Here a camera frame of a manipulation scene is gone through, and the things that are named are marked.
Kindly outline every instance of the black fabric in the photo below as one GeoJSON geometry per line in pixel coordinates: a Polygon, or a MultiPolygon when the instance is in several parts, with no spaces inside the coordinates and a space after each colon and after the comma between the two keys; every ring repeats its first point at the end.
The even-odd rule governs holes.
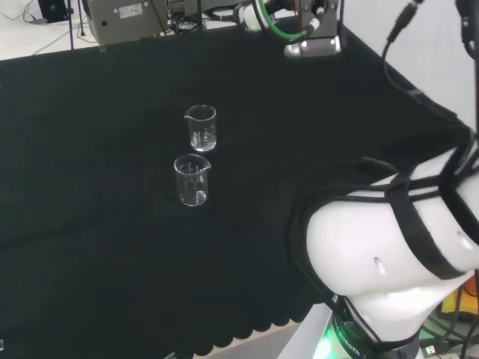
{"type": "Polygon", "coordinates": [[[324,163],[410,168],[469,139],[382,77],[350,35],[289,61],[241,28],[0,63],[1,358],[206,354],[302,320],[316,292],[288,259],[299,179],[363,183],[324,163]],[[210,198],[177,199],[183,113],[218,112],[210,198]]]}

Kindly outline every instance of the white wall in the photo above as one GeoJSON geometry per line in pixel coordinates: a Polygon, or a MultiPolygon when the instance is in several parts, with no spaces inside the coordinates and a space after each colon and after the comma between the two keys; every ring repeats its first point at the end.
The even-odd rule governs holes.
{"type": "MultiPolygon", "coordinates": [[[[379,54],[409,0],[346,0],[345,25],[379,54]]],[[[426,0],[388,52],[388,62],[428,97],[475,128],[474,61],[460,36],[455,0],[426,0]]]]}

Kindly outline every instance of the gray equipment box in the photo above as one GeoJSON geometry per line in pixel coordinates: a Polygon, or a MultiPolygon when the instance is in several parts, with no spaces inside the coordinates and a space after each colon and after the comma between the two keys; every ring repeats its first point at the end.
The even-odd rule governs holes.
{"type": "Polygon", "coordinates": [[[88,0],[91,33],[100,45],[159,35],[162,27],[151,5],[152,1],[167,31],[166,0],[88,0]]]}

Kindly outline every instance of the black strap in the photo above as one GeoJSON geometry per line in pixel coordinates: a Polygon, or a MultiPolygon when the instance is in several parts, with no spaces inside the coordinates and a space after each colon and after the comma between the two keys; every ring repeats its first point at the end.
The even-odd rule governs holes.
{"type": "Polygon", "coordinates": [[[460,277],[463,273],[456,270],[442,255],[409,198],[411,174],[412,171],[407,174],[398,174],[385,193],[404,240],[419,262],[438,278],[447,280],[460,277]]]}
{"type": "Polygon", "coordinates": [[[461,196],[457,193],[454,178],[458,161],[466,154],[467,147],[456,148],[439,175],[439,193],[466,235],[479,245],[479,221],[461,196]]]}

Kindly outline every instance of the green cable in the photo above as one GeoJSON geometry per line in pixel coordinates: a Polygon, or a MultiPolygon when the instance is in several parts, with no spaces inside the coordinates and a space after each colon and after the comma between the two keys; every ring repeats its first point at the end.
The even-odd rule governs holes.
{"type": "Polygon", "coordinates": [[[260,3],[261,12],[263,13],[264,19],[266,20],[269,28],[271,28],[272,32],[277,34],[279,37],[283,37],[284,39],[288,39],[288,40],[297,40],[307,35],[306,30],[301,31],[298,34],[288,34],[286,32],[281,31],[279,28],[276,27],[276,25],[273,23],[273,21],[269,17],[268,11],[266,11],[266,7],[264,6],[263,0],[257,0],[257,2],[260,3]]]}

